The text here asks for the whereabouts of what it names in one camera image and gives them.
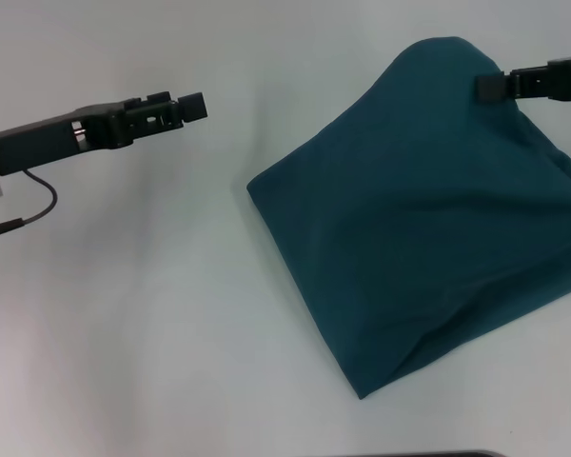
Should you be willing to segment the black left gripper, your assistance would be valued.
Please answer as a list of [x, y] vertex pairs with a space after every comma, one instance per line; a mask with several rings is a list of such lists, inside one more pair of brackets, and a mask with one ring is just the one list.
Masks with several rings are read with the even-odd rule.
[[6, 176], [99, 149], [181, 129], [207, 118], [201, 92], [173, 100], [169, 91], [86, 106], [67, 114], [0, 131], [0, 175]]

